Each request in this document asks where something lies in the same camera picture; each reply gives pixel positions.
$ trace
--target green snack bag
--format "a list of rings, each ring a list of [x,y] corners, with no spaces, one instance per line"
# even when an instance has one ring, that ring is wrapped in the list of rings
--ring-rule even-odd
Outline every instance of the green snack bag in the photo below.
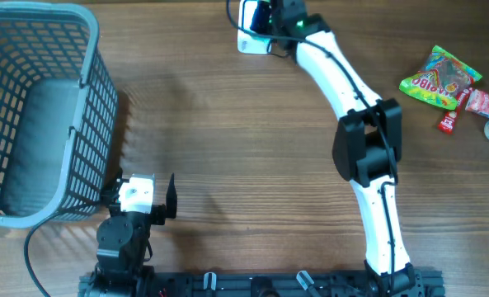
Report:
[[[447,110],[457,107],[455,98],[482,75],[436,45],[417,74],[402,80],[400,91]]]

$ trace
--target candy wrapper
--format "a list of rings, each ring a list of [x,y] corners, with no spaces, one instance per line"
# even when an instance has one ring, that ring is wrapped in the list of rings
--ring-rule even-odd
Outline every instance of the candy wrapper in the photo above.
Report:
[[[452,134],[453,129],[455,128],[455,121],[457,120],[458,114],[460,114],[460,110],[462,110],[462,106],[466,104],[466,100],[472,94],[473,89],[467,88],[464,91],[460,92],[457,95],[457,107],[454,111],[447,111],[445,113],[444,119],[439,123],[439,130],[446,133]]]
[[[437,45],[418,73],[402,80],[400,91],[452,111],[458,105],[457,94],[481,78],[481,74]]]
[[[472,111],[489,119],[489,94],[475,90],[471,94],[466,105],[466,111]]]

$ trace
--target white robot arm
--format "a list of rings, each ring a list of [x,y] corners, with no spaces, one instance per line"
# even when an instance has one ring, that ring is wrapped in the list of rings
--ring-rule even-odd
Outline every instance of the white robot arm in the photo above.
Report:
[[[327,24],[319,15],[307,15],[303,0],[241,0],[237,26],[241,52],[269,54],[276,42],[321,88],[339,122],[333,158],[360,205],[366,268],[381,295],[394,295],[414,285],[395,201],[402,142],[400,106],[394,100],[382,101],[367,87]],[[379,131],[365,134],[366,125]]]

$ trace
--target wood grain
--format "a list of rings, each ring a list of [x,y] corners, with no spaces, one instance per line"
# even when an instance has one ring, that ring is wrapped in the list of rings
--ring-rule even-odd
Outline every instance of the wood grain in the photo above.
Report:
[[[222,3],[88,7],[120,92],[110,171],[155,172],[158,202],[176,174],[178,218],[152,231],[157,271],[363,267],[358,205],[331,160],[336,119],[306,73],[239,54]],[[337,0],[308,10],[323,14],[359,75],[403,107],[397,207],[412,262],[442,270],[448,296],[489,296],[486,120],[464,112],[455,134],[442,134],[443,112],[397,89],[440,45],[489,91],[489,2]],[[33,238],[31,261],[52,295],[75,295],[105,217],[50,224]],[[0,296],[39,295],[25,236],[0,229]]]

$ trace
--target black mounting plate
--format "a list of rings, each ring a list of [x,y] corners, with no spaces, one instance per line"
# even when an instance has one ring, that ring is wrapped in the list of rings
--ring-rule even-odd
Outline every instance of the black mounting plate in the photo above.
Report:
[[[398,297],[443,297],[444,280],[440,271],[415,270],[416,285],[401,292]],[[252,290],[252,282],[257,277],[271,279],[280,297],[308,297],[296,281],[296,274],[218,274],[215,291],[204,290],[204,276],[189,273],[157,273],[153,281],[151,295],[159,291],[167,297],[261,297]],[[367,296],[366,271],[334,271],[328,274],[313,274],[315,288],[321,297],[359,297]]]

